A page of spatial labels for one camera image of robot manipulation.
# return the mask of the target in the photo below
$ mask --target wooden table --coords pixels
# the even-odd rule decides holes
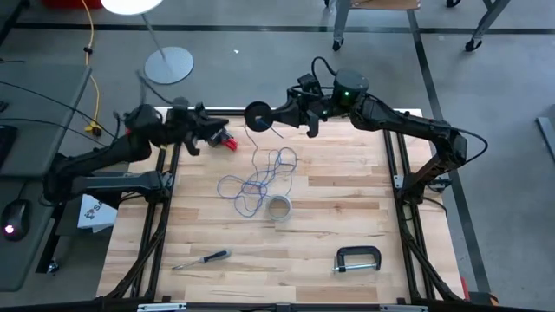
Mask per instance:
[[[382,132],[362,132],[348,120],[331,120],[321,123],[315,139],[309,139],[304,128],[285,125],[274,126],[284,139],[272,131],[251,133],[260,145],[256,157],[259,165],[267,163],[271,149],[289,146],[297,153],[298,167],[289,195],[293,212],[288,221],[279,223],[270,221],[265,210],[253,218],[243,218],[231,200],[216,193],[216,184],[224,175],[246,179],[253,173],[254,145],[246,137],[243,125],[242,118],[232,118],[228,126],[239,143],[235,153],[204,143],[199,143],[201,152],[197,157],[182,149],[157,298],[170,295],[173,301],[182,302],[265,303],[393,303],[397,297],[408,298]],[[411,137],[406,141],[415,171],[431,157],[429,144]],[[156,158],[157,153],[153,153],[150,159],[132,164],[129,170],[153,170]],[[166,156],[166,168],[170,158]],[[270,194],[283,193],[289,187],[286,176],[278,177]],[[239,184],[226,184],[223,189],[232,193],[238,188]],[[427,196],[441,200],[434,194]],[[147,204],[139,199],[120,207],[98,295],[112,290],[135,261],[146,210]],[[445,212],[425,202],[420,205],[420,214],[432,265],[462,296]],[[382,269],[333,275],[337,250],[353,245],[378,247]],[[231,250],[232,256],[189,270],[171,271],[175,265],[222,249]],[[423,294],[418,264],[415,271]],[[142,289],[147,286],[149,272],[147,265]]]

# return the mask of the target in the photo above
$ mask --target lamp base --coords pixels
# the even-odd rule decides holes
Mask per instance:
[[[162,48],[166,60],[160,51],[152,53],[145,63],[145,75],[154,83],[172,84],[182,81],[193,70],[193,56],[189,51],[179,47]]]

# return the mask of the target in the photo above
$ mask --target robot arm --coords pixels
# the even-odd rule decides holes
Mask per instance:
[[[159,172],[123,176],[93,174],[92,172],[121,162],[148,159],[151,144],[166,146],[184,143],[187,151],[196,156],[198,140],[209,140],[229,120],[209,117],[202,104],[194,110],[188,108],[184,98],[174,101],[166,122],[154,107],[142,104],[124,114],[127,134],[114,140],[110,146],[95,149],[76,157],[58,156],[43,180],[44,197],[52,203],[65,202],[83,193],[138,192],[149,197],[164,197],[167,178]]]
[[[256,132],[271,127],[274,121],[293,127],[307,125],[307,135],[318,135],[318,123],[329,117],[350,117],[353,126],[365,131],[390,130],[434,143],[436,155],[418,172],[404,177],[401,198],[420,204],[425,186],[437,176],[467,162],[467,140],[445,121],[429,120],[400,113],[366,93],[368,80],[357,72],[339,70],[332,94],[324,95],[317,79],[307,74],[298,86],[287,90],[287,102],[275,110],[268,104],[253,102],[245,110],[247,126]]]

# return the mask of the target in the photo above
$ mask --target white paper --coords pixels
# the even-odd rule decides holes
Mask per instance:
[[[117,214],[118,211],[113,207],[92,196],[83,195],[77,227],[80,229],[92,228],[96,233],[114,225]]]

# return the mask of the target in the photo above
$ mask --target computer mouse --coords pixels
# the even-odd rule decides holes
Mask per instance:
[[[3,236],[16,242],[22,240],[29,231],[29,215],[31,202],[27,199],[16,199],[7,204],[0,216]]]

